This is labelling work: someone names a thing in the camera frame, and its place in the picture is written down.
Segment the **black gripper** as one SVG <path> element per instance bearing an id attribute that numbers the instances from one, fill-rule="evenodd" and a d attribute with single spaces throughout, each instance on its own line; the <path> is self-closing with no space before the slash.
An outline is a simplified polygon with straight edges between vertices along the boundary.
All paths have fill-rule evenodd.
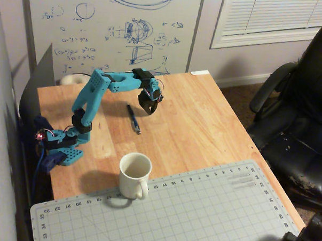
<path id="1" fill-rule="evenodd" d="M 138 102 L 140 106 L 145 110 L 148 115 L 153 114 L 159 102 L 163 100 L 163 94 L 161 90 L 148 91 L 147 89 L 142 89 L 138 96 Z"/>

